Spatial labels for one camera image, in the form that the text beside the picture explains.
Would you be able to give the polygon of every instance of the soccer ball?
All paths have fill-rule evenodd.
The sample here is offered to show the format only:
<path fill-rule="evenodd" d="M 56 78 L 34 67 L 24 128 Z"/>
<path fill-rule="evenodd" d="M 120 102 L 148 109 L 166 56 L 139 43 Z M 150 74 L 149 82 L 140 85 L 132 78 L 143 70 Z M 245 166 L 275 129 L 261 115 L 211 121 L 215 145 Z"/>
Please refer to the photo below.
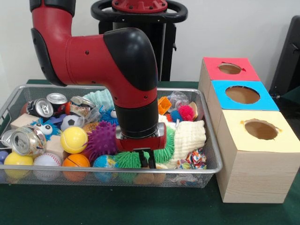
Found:
<path fill-rule="evenodd" d="M 61 124 L 61 131 L 65 131 L 69 127 L 83 127 L 84 118 L 76 115 L 66 116 Z"/>

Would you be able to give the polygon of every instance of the wooden block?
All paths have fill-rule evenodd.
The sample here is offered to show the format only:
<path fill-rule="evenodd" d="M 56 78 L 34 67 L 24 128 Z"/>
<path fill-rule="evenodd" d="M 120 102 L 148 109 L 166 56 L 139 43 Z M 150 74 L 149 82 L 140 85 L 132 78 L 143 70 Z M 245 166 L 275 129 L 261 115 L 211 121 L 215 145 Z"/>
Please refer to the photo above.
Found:
<path fill-rule="evenodd" d="M 258 81 L 212 81 L 207 106 L 217 133 L 222 109 L 279 111 Z"/>
<path fill-rule="evenodd" d="M 223 110 L 217 140 L 223 202 L 284 202 L 300 166 L 300 141 L 280 112 Z"/>
<path fill-rule="evenodd" d="M 47 141 L 46 152 L 58 155 L 62 160 L 68 157 L 68 153 L 64 151 L 60 144 L 60 136 L 53 135 L 49 141 Z"/>
<path fill-rule="evenodd" d="M 203 92 L 206 100 L 213 80 L 260 81 L 248 59 L 204 57 L 198 89 Z"/>
<path fill-rule="evenodd" d="M 38 120 L 38 117 L 24 113 L 22 116 L 17 118 L 15 121 L 11 122 L 10 127 L 12 130 L 15 130 L 17 128 L 31 124 L 32 122 L 37 121 L 37 120 Z"/>

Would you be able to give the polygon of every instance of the yellow ball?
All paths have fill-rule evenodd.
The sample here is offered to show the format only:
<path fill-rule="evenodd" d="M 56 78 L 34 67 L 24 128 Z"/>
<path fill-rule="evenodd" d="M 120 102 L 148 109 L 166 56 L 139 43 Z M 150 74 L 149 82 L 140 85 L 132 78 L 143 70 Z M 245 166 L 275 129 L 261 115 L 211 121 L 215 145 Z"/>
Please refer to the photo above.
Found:
<path fill-rule="evenodd" d="M 14 151 L 10 153 L 5 161 L 4 165 L 33 165 L 33 158 L 31 156 L 20 156 Z M 28 174 L 29 170 L 5 170 L 5 173 L 14 179 L 20 179 Z"/>
<path fill-rule="evenodd" d="M 87 133 L 80 127 L 69 127 L 62 132 L 60 137 L 60 143 L 63 149 L 71 154 L 77 154 L 82 152 L 88 142 Z"/>

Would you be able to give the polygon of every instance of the wire basket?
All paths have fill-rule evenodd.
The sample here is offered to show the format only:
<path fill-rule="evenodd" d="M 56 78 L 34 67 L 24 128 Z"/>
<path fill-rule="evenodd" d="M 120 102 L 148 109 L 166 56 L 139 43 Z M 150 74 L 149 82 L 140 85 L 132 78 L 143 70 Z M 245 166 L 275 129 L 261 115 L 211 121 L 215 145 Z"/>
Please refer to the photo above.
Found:
<path fill-rule="evenodd" d="M 99 86 L 22 85 L 16 88 L 0 109 L 0 134 L 10 129 L 10 122 L 19 117 L 20 110 L 28 101 L 45 98 L 58 92 L 68 99 L 72 96 L 84 96 L 90 92 L 103 90 Z M 158 88 L 158 98 L 168 96 L 178 90 L 186 94 L 190 101 L 197 104 L 198 117 L 204 115 L 206 143 L 203 152 L 207 157 L 206 170 L 172 169 L 121 169 L 94 167 L 55 167 L 0 165 L 0 183 L 46 184 L 46 185 L 87 185 L 87 186 L 149 186 L 149 187 L 195 187 L 203 188 L 213 174 L 222 168 L 221 156 L 204 95 L 195 89 Z"/>

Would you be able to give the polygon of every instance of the purple spiky ball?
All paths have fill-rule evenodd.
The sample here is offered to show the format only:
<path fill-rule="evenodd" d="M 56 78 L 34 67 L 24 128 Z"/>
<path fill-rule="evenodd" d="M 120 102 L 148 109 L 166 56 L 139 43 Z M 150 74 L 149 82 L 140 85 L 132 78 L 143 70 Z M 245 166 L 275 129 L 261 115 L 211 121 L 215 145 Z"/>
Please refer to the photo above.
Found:
<path fill-rule="evenodd" d="M 96 130 L 88 133 L 89 141 L 83 154 L 88 156 L 90 162 L 93 162 L 101 155 L 114 155 L 118 152 L 115 141 L 116 125 L 106 121 L 101 121 Z"/>

